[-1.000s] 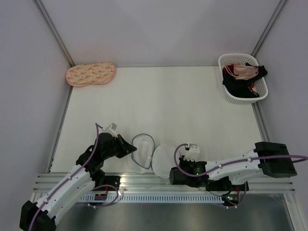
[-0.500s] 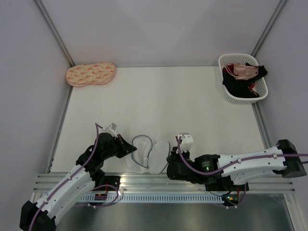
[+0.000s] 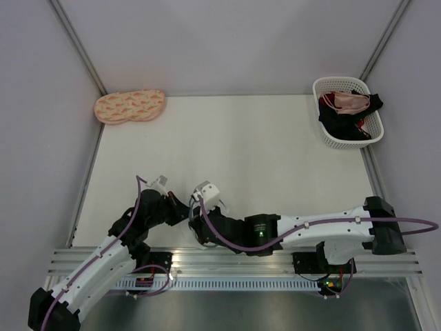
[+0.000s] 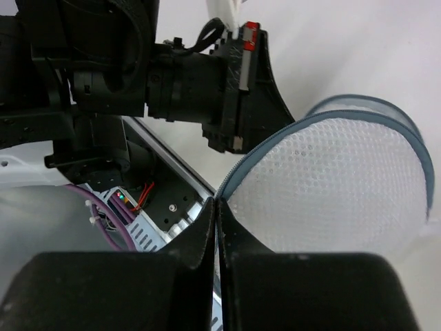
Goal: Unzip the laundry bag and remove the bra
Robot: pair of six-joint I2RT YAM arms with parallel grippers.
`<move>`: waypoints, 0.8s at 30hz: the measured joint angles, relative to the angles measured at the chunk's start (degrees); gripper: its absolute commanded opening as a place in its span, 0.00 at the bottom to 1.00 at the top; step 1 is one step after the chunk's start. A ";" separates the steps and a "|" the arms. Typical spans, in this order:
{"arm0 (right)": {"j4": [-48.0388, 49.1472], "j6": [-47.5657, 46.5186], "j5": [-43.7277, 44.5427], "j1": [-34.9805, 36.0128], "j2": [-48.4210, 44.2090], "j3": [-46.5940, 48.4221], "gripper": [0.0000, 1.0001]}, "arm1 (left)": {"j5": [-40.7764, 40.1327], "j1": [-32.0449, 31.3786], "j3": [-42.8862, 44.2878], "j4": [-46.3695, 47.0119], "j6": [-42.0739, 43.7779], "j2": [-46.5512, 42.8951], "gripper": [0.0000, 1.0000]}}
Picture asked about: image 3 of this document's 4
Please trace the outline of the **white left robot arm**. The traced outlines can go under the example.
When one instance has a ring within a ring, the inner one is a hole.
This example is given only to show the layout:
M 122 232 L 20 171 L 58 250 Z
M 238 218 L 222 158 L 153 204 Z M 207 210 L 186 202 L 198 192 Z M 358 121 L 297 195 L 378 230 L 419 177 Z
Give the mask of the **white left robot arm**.
M 172 192 L 153 189 L 139 193 L 134 206 L 113 223 L 98 248 L 69 276 L 50 290 L 39 288 L 30 298 L 31 330 L 79 330 L 90 309 L 128 274 L 150 274 L 142 282 L 150 287 L 153 275 L 170 273 L 170 258 L 150 256 L 145 243 L 149 231 L 174 226 L 189 215 L 189 207 Z

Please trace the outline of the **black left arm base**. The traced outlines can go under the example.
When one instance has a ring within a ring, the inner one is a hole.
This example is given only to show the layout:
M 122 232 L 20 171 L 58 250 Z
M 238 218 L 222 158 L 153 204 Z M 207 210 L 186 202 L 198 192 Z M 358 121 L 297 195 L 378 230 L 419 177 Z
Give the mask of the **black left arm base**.
M 172 267 L 172 257 L 171 252 L 158 252 L 153 251 L 149 254 L 136 260 L 136 267 L 133 270 L 134 274 L 165 274 L 170 272 Z

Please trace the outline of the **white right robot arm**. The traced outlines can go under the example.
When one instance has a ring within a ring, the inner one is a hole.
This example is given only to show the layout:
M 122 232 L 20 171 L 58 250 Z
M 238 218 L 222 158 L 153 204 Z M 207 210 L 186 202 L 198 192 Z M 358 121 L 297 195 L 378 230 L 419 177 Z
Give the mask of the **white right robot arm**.
M 208 212 L 195 207 L 189 212 L 189 227 L 201 245 L 218 245 L 251 257 L 314 247 L 316 267 L 331 272 L 365 250 L 374 255 L 405 253 L 407 248 L 394 217 L 389 203 L 372 196 L 362 206 L 310 217 L 257 214 L 233 219 L 222 214 L 219 207 Z

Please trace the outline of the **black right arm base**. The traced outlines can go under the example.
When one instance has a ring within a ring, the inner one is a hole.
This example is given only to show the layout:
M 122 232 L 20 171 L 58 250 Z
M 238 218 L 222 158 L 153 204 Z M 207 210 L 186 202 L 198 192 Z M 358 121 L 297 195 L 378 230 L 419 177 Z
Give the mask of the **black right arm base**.
M 323 274 L 315 252 L 294 252 L 292 254 L 295 274 Z

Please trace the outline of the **pink bra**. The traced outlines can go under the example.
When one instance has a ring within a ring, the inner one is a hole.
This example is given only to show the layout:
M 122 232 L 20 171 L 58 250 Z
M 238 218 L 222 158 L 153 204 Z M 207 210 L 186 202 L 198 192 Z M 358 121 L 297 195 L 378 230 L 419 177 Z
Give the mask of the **pink bra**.
M 365 111 L 371 104 L 369 95 L 341 91 L 323 93 L 319 100 L 338 115 L 355 115 Z

